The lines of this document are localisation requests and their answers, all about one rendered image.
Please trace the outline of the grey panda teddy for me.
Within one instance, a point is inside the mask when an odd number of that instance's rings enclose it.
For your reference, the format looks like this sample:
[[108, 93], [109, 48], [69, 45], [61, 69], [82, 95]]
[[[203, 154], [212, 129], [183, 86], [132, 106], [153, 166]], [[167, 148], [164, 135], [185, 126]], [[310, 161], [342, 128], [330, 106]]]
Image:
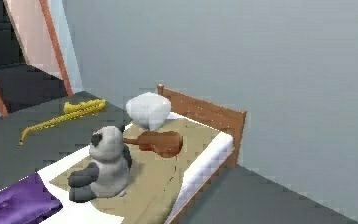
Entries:
[[69, 200], [123, 197], [130, 182], [132, 157], [123, 141], [124, 126], [105, 126], [91, 136], [90, 163], [68, 177]]

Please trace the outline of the yellow saxophone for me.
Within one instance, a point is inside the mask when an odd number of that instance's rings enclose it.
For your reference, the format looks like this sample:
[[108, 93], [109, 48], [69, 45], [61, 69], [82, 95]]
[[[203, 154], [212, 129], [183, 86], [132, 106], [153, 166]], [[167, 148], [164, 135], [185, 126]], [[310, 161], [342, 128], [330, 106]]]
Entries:
[[66, 102], [63, 106], [62, 115], [24, 128], [20, 134], [18, 146], [21, 147], [24, 145], [24, 140], [27, 134], [32, 131], [53, 127], [58, 123], [67, 120], [77, 119], [88, 114], [97, 114], [106, 107], [106, 104], [107, 101], [105, 99], [88, 100], [84, 102], [79, 102], [77, 104], [71, 104], [70, 102]]

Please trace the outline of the white pillow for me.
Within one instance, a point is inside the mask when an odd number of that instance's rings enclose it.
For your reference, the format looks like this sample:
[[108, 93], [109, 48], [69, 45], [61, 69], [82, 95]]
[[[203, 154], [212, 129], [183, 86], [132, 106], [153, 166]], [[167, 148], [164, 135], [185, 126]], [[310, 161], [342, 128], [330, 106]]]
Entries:
[[126, 111], [141, 128], [155, 131], [171, 112], [171, 102], [159, 94], [146, 92], [130, 99], [126, 103]]

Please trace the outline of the purple cushion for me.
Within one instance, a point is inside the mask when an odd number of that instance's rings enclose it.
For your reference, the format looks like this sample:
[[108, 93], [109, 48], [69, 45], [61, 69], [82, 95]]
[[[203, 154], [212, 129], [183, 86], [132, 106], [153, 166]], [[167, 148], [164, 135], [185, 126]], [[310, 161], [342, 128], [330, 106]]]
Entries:
[[0, 191], [0, 224], [40, 224], [62, 208], [38, 173]]

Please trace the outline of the brown wooden guitar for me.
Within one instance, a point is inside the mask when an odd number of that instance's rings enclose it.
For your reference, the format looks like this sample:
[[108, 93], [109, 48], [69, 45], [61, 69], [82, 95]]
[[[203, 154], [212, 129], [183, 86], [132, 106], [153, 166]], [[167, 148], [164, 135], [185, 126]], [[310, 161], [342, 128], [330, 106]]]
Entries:
[[137, 145], [141, 151], [151, 151], [163, 158], [177, 156], [183, 147], [183, 137], [175, 131], [144, 131], [137, 138], [124, 138], [126, 144]]

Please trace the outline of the tan blanket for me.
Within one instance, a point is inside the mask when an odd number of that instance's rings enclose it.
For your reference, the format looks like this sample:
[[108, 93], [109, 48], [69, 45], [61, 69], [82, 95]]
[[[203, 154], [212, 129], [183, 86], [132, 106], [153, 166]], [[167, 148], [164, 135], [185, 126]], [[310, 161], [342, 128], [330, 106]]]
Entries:
[[162, 158], [130, 146], [133, 165], [127, 193], [123, 197], [99, 198], [88, 203], [95, 212], [109, 216], [86, 218], [87, 224], [163, 224], [171, 212], [182, 186], [184, 172], [218, 135], [212, 128], [185, 118], [168, 119], [159, 129], [182, 135], [181, 152]]

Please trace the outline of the wooden bed with white mattress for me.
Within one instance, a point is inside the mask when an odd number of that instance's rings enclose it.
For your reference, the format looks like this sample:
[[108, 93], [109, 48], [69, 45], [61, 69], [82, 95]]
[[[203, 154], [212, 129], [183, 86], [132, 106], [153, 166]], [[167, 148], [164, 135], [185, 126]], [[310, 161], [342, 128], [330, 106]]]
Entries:
[[180, 216], [186, 213], [221, 169], [237, 165], [246, 118], [244, 110], [225, 108], [168, 89], [162, 84], [157, 86], [157, 91], [171, 101], [171, 120], [184, 118], [218, 131], [184, 173], [177, 180], [169, 182], [171, 186], [180, 188], [178, 196], [170, 199], [166, 191], [162, 192], [143, 208], [134, 221], [101, 212], [90, 203], [75, 204], [69, 201], [68, 192], [53, 185], [51, 180], [88, 156], [88, 148], [83, 147], [39, 171], [47, 189], [63, 204], [59, 212], [40, 224], [177, 224]]

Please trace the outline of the pink door with brown frame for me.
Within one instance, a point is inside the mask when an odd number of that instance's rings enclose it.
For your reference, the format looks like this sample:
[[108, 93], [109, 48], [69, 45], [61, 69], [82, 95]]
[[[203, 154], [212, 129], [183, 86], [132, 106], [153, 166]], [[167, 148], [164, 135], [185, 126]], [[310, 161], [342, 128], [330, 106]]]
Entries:
[[47, 0], [0, 0], [0, 116], [72, 94]]

